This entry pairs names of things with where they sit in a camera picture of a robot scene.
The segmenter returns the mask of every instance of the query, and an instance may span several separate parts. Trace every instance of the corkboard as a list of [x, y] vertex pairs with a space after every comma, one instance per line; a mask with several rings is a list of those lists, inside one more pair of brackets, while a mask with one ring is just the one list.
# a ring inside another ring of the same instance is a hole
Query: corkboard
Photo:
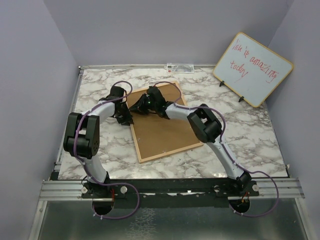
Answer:
[[[180, 88], [178, 82], [174, 82], [174, 84]], [[179, 92], [171, 84], [159, 84], [157, 87], [166, 101], [173, 102], [179, 97]], [[127, 98], [128, 107], [130, 108], [135, 104], [141, 95], [147, 92], [148, 88], [133, 91]], [[177, 103], [187, 105], [183, 96]], [[134, 124], [131, 124], [130, 127], [140, 163], [156, 160], [203, 145], [197, 139], [187, 121], [178, 119], [168, 120], [159, 117], [157, 114], [139, 115], [134, 112], [131, 114]]]

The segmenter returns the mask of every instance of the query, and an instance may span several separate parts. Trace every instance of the glass panel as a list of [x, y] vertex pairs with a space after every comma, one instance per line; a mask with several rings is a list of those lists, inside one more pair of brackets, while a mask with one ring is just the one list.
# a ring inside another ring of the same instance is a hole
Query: glass panel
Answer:
[[[274, 200], [251, 201], [248, 214], [270, 209]], [[114, 209], [112, 216], [131, 209]], [[50, 202], [40, 240], [306, 240], [294, 199], [281, 199], [274, 212], [247, 218], [229, 208], [141, 208], [122, 220], [93, 217], [90, 202]]]

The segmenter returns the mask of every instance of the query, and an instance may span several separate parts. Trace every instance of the gray wall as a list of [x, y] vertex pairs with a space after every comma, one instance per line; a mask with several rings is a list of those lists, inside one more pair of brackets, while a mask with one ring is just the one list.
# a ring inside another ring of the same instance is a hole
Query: gray wall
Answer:
[[295, 0], [269, 48], [295, 68], [267, 99], [289, 172], [299, 177], [320, 237], [320, 1]]
[[293, 0], [44, 0], [80, 65], [217, 63], [237, 32], [268, 45]]
[[78, 76], [42, 0], [0, 1], [0, 239], [27, 239]]

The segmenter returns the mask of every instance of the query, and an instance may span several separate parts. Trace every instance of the marble tabletop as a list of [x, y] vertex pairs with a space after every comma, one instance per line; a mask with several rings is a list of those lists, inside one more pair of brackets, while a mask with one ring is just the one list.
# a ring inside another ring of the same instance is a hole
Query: marble tabletop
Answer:
[[[265, 104], [253, 108], [238, 102], [239, 96], [228, 87], [219, 87], [212, 68], [195, 69], [194, 73], [168, 74], [164, 68], [87, 69], [83, 73], [75, 112], [83, 112], [109, 94], [120, 80], [129, 81], [133, 89], [158, 81], [178, 81], [189, 106], [202, 103], [220, 111], [226, 119], [225, 137], [237, 160], [250, 171], [264, 171], [272, 177], [287, 177]], [[225, 170], [213, 151], [204, 146], [155, 161], [139, 163], [129, 126], [114, 118], [100, 124], [98, 156], [113, 179], [223, 178]], [[85, 172], [79, 162], [63, 152], [59, 180], [81, 179]], [[253, 177], [264, 177], [256, 174]]]

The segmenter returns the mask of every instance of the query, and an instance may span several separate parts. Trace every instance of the small label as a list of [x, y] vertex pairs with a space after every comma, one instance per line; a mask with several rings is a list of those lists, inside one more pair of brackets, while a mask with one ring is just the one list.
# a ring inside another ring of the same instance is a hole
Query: small label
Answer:
[[166, 72], [168, 74], [193, 74], [195, 73], [195, 68], [193, 64], [167, 63]]

